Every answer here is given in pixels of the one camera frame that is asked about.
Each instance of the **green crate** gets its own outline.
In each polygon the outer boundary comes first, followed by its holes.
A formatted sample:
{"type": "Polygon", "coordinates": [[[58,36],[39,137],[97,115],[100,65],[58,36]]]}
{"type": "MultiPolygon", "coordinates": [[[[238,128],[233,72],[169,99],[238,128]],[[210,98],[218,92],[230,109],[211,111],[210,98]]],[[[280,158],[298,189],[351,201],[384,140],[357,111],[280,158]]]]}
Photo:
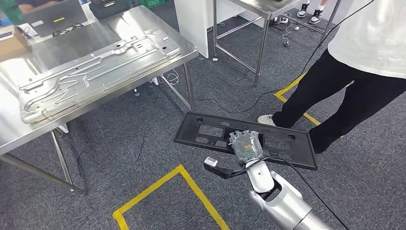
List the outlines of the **green crate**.
{"type": "Polygon", "coordinates": [[[165,0],[138,0],[141,5],[148,8],[156,7],[165,3],[165,0]]]}
{"type": "Polygon", "coordinates": [[[0,0],[0,9],[1,10],[6,10],[8,8],[11,8],[15,6],[15,0],[0,0]]]}
{"type": "Polygon", "coordinates": [[[21,18],[21,11],[17,7],[3,11],[3,13],[10,19],[14,25],[21,25],[23,19],[21,18]]]}

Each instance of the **black and white sneaker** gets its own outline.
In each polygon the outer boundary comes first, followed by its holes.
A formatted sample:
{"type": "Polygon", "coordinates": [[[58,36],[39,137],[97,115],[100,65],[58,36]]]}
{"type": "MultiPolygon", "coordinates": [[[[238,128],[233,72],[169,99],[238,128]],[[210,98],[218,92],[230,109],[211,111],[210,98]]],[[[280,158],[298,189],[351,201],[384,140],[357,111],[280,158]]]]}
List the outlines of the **black and white sneaker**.
{"type": "Polygon", "coordinates": [[[323,14],[322,10],[315,10],[313,17],[309,20],[310,24],[317,24],[320,22],[320,17],[323,14]]]}
{"type": "Polygon", "coordinates": [[[306,16],[306,10],[309,4],[303,3],[301,10],[297,13],[298,18],[304,18],[306,16]]]}

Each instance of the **white shirt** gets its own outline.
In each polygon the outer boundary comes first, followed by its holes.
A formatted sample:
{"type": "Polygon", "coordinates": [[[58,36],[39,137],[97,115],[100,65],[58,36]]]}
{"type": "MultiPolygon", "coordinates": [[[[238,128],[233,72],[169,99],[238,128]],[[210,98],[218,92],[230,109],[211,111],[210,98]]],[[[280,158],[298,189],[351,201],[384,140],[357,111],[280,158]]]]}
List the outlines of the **white shirt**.
{"type": "MultiPolygon", "coordinates": [[[[370,1],[353,0],[348,15],[370,1]]],[[[406,79],[406,0],[375,0],[341,24],[328,51],[355,69],[406,79]]]]}

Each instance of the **white cabinet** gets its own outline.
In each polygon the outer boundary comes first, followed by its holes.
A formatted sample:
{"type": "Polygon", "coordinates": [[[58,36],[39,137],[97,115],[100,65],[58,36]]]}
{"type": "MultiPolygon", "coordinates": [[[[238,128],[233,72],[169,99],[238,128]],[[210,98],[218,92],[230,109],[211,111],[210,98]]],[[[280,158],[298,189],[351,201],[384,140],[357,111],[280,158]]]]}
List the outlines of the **white cabinet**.
{"type": "MultiPolygon", "coordinates": [[[[207,29],[213,26],[213,0],[175,0],[180,34],[209,58],[207,29]]],[[[246,11],[228,0],[217,0],[217,23],[246,11]]]]}

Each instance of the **black plastic panel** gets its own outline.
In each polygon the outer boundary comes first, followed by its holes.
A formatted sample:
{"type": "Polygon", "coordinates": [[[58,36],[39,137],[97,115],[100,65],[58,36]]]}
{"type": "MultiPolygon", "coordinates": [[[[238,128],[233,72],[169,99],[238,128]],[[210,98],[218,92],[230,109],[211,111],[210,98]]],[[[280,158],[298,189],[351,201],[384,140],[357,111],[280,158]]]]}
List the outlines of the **black plastic panel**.
{"type": "MultiPolygon", "coordinates": [[[[259,132],[259,141],[264,150],[264,156],[279,156],[296,167],[317,170],[308,133],[287,128],[188,112],[179,127],[174,142],[234,154],[233,149],[228,145],[228,138],[229,133],[236,130],[259,132]]],[[[286,164],[277,159],[268,161],[286,164]]]]}

